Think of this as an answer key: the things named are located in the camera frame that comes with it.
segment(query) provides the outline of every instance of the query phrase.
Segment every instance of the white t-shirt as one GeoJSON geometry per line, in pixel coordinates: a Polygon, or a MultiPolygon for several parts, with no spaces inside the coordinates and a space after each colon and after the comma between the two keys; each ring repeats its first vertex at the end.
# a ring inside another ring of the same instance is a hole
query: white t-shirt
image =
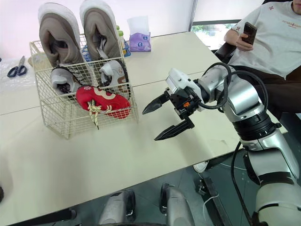
{"type": "Polygon", "coordinates": [[[248,66],[284,78],[299,67],[301,15],[293,11],[291,4],[291,1],[266,3],[233,26],[232,30],[241,34],[249,22],[257,27],[257,34],[253,50],[236,49],[228,64],[248,66]]]}

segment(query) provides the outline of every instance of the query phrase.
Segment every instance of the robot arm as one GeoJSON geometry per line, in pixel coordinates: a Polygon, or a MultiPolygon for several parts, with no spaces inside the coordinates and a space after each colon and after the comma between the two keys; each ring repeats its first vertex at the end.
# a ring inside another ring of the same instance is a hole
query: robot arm
{"type": "Polygon", "coordinates": [[[196,110],[221,107],[247,150],[244,162],[249,177],[261,186],[256,198],[258,222],[269,226],[298,225],[301,222],[301,188],[296,183],[298,162],[278,129],[280,124],[272,123],[266,113],[268,100],[263,104],[255,88],[237,73],[250,75],[216,63],[201,78],[192,81],[186,74],[171,69],[166,79],[169,87],[147,105],[143,114],[158,109],[168,100],[173,103],[183,122],[155,138],[163,140],[193,128],[189,116],[196,110]],[[205,105],[213,101],[217,101],[216,106],[205,105]]]}

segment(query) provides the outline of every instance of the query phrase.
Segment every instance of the chair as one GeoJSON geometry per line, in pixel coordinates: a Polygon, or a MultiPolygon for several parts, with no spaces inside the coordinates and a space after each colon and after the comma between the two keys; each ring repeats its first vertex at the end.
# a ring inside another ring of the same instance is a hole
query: chair
{"type": "MultiPolygon", "coordinates": [[[[278,1],[278,2],[284,2],[289,0],[265,0],[263,4],[270,2],[270,1],[278,1]]],[[[215,55],[219,60],[221,60],[224,63],[228,63],[233,56],[234,50],[236,49],[236,46],[232,46],[228,43],[224,43],[217,51],[215,51],[215,55]]]]}

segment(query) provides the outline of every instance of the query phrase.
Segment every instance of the hand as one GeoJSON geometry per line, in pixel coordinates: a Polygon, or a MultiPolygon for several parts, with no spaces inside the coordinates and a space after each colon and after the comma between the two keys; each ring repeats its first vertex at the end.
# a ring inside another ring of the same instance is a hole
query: hand
{"type": "Polygon", "coordinates": [[[245,42],[242,40],[242,38],[247,38],[248,35],[247,34],[240,34],[237,41],[236,41],[236,47],[241,50],[241,51],[250,51],[253,50],[253,45],[245,42]]]}

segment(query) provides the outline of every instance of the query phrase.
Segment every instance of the wire basket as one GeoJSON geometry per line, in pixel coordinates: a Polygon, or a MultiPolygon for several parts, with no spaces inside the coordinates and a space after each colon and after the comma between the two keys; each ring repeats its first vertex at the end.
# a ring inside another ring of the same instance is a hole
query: wire basket
{"type": "MultiPolygon", "coordinates": [[[[85,44],[86,39],[82,34],[80,35],[80,47],[83,48],[85,44]]],[[[35,70],[38,95],[40,98],[42,118],[45,126],[67,139],[70,138],[70,135],[72,134],[82,132],[87,129],[96,129],[89,112],[82,109],[78,104],[75,97],[76,93],[57,95],[55,90],[52,88],[50,74],[53,68],[44,53],[41,42],[30,42],[30,49],[33,68],[35,70]]],[[[122,57],[67,65],[65,67],[73,73],[82,85],[92,85],[97,87],[102,84],[99,70],[105,63],[113,59],[119,59],[125,65],[124,57],[121,52],[120,55],[122,57]]],[[[121,110],[114,110],[109,114],[98,114],[97,119],[99,129],[105,129],[105,126],[124,121],[138,121],[137,105],[130,82],[117,86],[101,87],[101,89],[124,96],[124,93],[120,91],[120,86],[126,87],[128,91],[127,98],[130,103],[130,107],[123,108],[121,110]],[[129,112],[129,115],[124,119],[112,116],[122,112],[129,112]]]]}

